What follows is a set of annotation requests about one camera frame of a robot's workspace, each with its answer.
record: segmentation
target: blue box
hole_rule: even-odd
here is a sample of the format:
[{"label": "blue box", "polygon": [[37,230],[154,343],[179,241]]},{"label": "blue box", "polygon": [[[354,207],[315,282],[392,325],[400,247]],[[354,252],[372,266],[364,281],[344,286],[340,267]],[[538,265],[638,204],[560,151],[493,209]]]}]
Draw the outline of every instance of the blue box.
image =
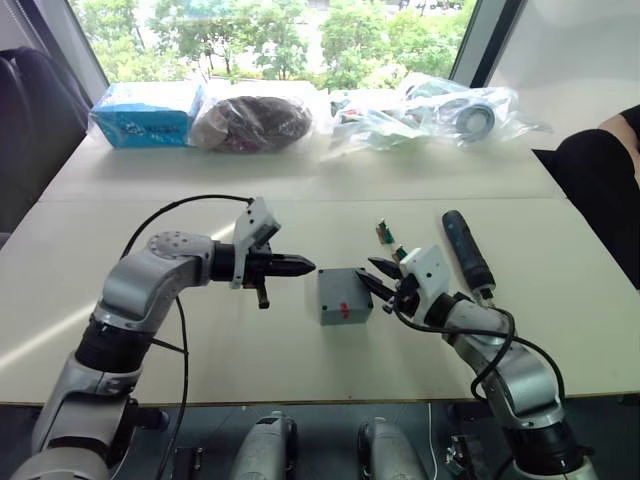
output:
[{"label": "blue box", "polygon": [[185,146],[202,91],[192,82],[115,83],[89,116],[114,147]]}]

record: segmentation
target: black chair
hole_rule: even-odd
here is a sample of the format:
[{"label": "black chair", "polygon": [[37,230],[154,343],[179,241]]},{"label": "black chair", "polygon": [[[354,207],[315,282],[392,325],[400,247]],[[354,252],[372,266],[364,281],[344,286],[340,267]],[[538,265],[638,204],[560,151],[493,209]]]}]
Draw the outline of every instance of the black chair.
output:
[{"label": "black chair", "polygon": [[0,51],[0,232],[12,232],[85,136],[89,102],[48,55]]}]

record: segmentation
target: gray floor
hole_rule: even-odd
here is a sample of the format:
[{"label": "gray floor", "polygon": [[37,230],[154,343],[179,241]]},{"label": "gray floor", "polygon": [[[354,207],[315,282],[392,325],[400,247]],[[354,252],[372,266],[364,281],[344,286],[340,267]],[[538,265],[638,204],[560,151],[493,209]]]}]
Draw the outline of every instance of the gray floor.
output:
[{"label": "gray floor", "polygon": [[[356,432],[360,424],[382,416],[398,424],[416,447],[427,472],[433,474],[428,451],[427,407],[423,404],[326,405],[251,407],[201,407],[187,411],[178,446],[206,449],[203,468],[197,477],[224,479],[244,435],[260,417],[282,410],[298,424],[300,456],[298,480],[357,479]],[[438,478],[452,478],[442,459],[449,436],[461,428],[482,440],[492,469],[507,457],[504,440],[491,418],[464,422],[456,426],[449,409],[433,406],[433,427],[439,459]],[[567,415],[579,441],[596,449],[593,462],[601,479],[638,479],[640,416],[637,406],[622,406],[617,398],[570,400]],[[0,478],[8,478],[28,454],[29,434],[34,422],[29,409],[0,408]],[[153,478],[156,462],[167,433],[138,431],[118,472],[117,480]],[[511,472],[504,479],[515,478]]]}]

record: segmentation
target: white wall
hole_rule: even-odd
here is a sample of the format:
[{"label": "white wall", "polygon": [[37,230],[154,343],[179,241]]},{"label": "white wall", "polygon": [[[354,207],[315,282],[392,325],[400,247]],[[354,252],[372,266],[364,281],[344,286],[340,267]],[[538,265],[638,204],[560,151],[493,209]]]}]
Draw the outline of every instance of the white wall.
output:
[{"label": "white wall", "polygon": [[7,5],[0,0],[0,50],[33,45],[34,42],[16,23]]},{"label": "white wall", "polygon": [[640,103],[640,0],[529,0],[491,86],[520,93],[553,134],[525,137],[555,148]]}]

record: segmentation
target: transparent plastic bag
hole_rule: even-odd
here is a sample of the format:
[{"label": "transparent plastic bag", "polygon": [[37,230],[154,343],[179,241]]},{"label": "transparent plastic bag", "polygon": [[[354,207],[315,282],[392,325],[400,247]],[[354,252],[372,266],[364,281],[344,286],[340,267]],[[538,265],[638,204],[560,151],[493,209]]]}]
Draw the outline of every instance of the transparent plastic bag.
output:
[{"label": "transparent plastic bag", "polygon": [[236,153],[304,148],[314,133],[329,134],[326,92],[309,82],[220,81],[208,95],[191,129],[191,144]]},{"label": "transparent plastic bag", "polygon": [[520,110],[510,88],[470,89],[424,74],[410,74],[396,90],[334,92],[330,100],[335,122],[330,156],[384,150],[414,138],[466,146],[551,130]]}]

